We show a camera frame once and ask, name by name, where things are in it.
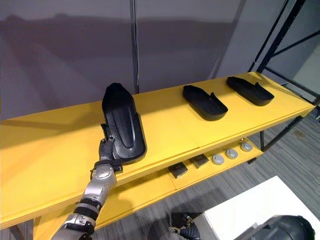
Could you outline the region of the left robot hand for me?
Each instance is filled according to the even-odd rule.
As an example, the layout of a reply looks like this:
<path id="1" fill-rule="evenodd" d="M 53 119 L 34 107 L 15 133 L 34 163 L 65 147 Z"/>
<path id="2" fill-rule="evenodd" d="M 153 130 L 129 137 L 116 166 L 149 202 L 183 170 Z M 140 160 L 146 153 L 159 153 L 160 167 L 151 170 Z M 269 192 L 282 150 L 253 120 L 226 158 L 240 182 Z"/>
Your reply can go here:
<path id="1" fill-rule="evenodd" d="M 99 143 L 98 154 L 100 161 L 112 161 L 114 160 L 114 147 L 115 137 L 110 135 L 107 138 L 103 138 Z"/>

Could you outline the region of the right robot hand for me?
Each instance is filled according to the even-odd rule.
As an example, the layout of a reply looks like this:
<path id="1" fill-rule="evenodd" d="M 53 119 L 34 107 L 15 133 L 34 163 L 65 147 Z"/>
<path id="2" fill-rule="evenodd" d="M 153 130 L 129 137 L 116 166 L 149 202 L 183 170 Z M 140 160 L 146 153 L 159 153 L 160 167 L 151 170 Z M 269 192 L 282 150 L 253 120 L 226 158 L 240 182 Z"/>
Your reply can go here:
<path id="1" fill-rule="evenodd" d="M 200 240 L 201 235 L 198 227 L 191 216 L 186 213 L 180 215 L 181 227 L 169 226 L 168 231 L 173 234 L 182 236 L 186 240 Z"/>

